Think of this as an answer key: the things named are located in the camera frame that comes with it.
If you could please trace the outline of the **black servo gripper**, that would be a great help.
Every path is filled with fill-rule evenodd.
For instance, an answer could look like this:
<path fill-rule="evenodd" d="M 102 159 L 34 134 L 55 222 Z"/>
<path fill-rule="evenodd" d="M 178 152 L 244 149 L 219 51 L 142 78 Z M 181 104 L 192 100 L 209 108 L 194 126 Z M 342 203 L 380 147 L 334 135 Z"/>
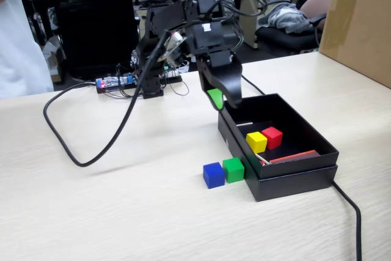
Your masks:
<path fill-rule="evenodd" d="M 185 36 L 191 65 L 197 68 L 201 89 L 212 107 L 222 111 L 225 97 L 231 107 L 237 108 L 242 102 L 243 67 L 239 60 L 234 60 L 233 51 L 225 41 L 222 21 L 192 24 L 185 28 Z"/>

